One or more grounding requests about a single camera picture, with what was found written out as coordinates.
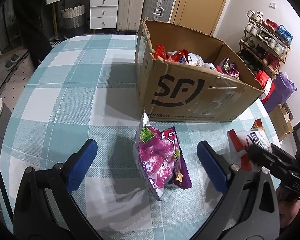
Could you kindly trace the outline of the white red snack bag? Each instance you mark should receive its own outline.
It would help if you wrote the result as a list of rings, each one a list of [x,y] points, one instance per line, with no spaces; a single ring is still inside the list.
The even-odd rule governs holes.
[[[233,154],[233,163],[240,166],[246,172],[258,171],[260,165],[254,164],[248,155],[248,148],[251,145],[261,146],[263,149],[272,152],[270,141],[265,132],[261,119],[254,121],[250,130],[228,131],[230,153]]]

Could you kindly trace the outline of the brown cardboard box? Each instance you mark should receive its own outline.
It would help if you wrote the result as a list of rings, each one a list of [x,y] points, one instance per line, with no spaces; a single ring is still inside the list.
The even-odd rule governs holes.
[[[166,53],[185,49],[216,67],[228,59],[239,76],[171,62],[157,53],[159,45]],[[263,94],[253,72],[225,42],[171,23],[141,21],[135,70],[140,113],[151,120],[230,122]]]

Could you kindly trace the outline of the wooden door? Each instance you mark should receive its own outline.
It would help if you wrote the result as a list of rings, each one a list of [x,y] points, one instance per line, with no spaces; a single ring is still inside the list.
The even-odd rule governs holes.
[[[171,23],[212,35],[226,0],[175,0]]]

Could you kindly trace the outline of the shoe rack with shoes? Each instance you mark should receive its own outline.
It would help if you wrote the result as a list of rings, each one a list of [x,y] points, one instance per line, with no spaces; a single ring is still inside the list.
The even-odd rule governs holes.
[[[238,55],[254,74],[263,70],[274,79],[287,61],[293,35],[260,11],[249,10],[247,17]]]

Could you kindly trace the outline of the dotted black bordered rug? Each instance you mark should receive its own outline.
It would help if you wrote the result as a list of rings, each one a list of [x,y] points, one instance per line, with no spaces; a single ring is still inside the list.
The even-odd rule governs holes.
[[[0,98],[13,111],[35,68],[28,49],[19,46],[0,55]]]

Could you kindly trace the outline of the beige hard suitcase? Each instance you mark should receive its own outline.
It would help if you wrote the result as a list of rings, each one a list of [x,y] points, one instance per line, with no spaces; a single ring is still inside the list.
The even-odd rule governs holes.
[[[117,29],[119,31],[138,31],[144,0],[119,0]]]

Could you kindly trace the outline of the woven laundry basket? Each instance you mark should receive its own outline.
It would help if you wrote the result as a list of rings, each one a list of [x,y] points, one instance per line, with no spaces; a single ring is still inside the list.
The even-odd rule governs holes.
[[[86,32],[85,5],[76,3],[74,6],[66,5],[62,9],[64,36],[72,38],[81,36]]]

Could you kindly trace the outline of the purple plastic bag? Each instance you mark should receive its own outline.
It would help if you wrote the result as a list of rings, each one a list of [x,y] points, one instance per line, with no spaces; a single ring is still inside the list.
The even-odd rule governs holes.
[[[297,91],[294,82],[288,77],[286,72],[279,72],[273,80],[275,88],[264,107],[268,113],[273,111],[278,104],[283,105],[287,99]]]

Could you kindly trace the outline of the red orange snack bag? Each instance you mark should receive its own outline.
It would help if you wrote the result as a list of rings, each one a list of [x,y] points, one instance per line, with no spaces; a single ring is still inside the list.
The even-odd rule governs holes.
[[[167,53],[165,47],[159,44],[156,47],[154,58],[157,59],[159,57],[169,62],[190,64],[189,52],[185,49]]]

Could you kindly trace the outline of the blue plaid tablecloth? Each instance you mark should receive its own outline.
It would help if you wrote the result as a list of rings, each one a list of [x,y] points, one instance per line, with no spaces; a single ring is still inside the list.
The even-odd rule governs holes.
[[[198,143],[206,140],[230,158],[227,132],[250,129],[256,119],[279,143],[260,101],[233,122],[177,122],[192,187],[166,189],[156,200],[132,152],[140,120],[135,49],[133,35],[91,35],[66,40],[47,55],[25,83],[3,140],[0,170],[11,204],[25,168],[63,163],[94,139],[97,156],[72,195],[98,233],[105,239],[189,239],[221,197],[197,158]]]

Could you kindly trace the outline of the purple grape candy bag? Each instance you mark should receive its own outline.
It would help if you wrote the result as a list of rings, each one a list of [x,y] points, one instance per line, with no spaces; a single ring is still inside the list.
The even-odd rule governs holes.
[[[165,188],[192,187],[174,126],[161,131],[143,113],[133,141],[133,154],[139,173],[156,200],[162,200]]]

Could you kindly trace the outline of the red plastic bag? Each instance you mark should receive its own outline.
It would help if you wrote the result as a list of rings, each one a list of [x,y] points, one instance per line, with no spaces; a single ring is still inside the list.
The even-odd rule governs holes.
[[[275,85],[265,71],[259,71],[256,74],[256,79],[264,91],[264,93],[260,96],[260,100],[262,103],[266,103],[273,93]]]

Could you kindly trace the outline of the silver aluminium suitcase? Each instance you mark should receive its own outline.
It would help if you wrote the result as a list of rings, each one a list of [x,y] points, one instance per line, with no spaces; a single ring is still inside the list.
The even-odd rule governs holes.
[[[142,20],[168,22],[174,0],[144,0]]]

